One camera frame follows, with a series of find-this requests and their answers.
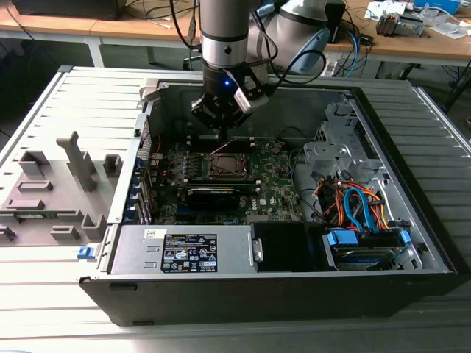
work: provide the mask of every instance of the robotic arm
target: robotic arm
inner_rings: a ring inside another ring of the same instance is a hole
[[[255,25],[255,19],[250,19],[261,2],[200,0],[203,93],[192,103],[191,112],[206,127],[219,130],[223,141],[228,129],[240,126],[254,109],[268,102],[273,92],[254,74],[254,62],[274,60],[274,64],[287,67],[301,51],[323,50],[329,38],[324,12],[327,0],[291,0],[278,10],[274,5],[262,7],[258,14],[266,34],[278,47],[277,57],[270,59],[266,35]],[[318,58],[304,55],[292,70],[306,72]]]

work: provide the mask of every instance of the blue cable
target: blue cable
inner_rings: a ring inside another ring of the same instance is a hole
[[[345,206],[345,213],[347,214],[347,217],[358,227],[358,230],[363,232],[363,227],[361,226],[360,222],[353,217],[352,211],[350,210],[350,194],[356,192],[360,196],[361,203],[363,204],[363,213],[365,215],[365,220],[366,220],[366,225],[368,228],[370,228],[373,233],[378,233],[379,229],[376,227],[375,220],[372,218],[372,216],[369,214],[369,204],[368,204],[368,198],[366,195],[363,193],[358,188],[352,188],[348,189],[347,192],[345,193],[345,198],[344,198],[344,206]]]
[[[357,62],[357,59],[358,59],[358,52],[360,51],[360,48],[359,48],[359,46],[358,46],[358,41],[356,40],[355,35],[354,35],[351,31],[347,31],[347,33],[350,35],[350,37],[352,37],[352,39],[353,39],[353,44],[355,44],[355,57],[353,58],[352,67],[350,68],[350,71],[349,71],[349,73],[347,74],[347,77],[350,77],[350,75],[351,75],[352,72],[353,72],[353,69],[354,69],[355,66],[356,66],[356,62]]]

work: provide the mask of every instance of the white sticker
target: white sticker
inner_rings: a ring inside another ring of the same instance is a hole
[[[18,218],[44,218],[43,215],[17,215]]]
[[[146,228],[144,230],[144,239],[164,239],[167,229]]]

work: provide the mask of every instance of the motherboard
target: motherboard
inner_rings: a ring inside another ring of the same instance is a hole
[[[298,221],[301,209],[282,143],[252,142],[244,153],[172,146],[158,157],[154,224]]]

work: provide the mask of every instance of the power supply label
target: power supply label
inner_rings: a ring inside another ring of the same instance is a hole
[[[166,274],[217,272],[216,234],[166,234],[161,270]]]

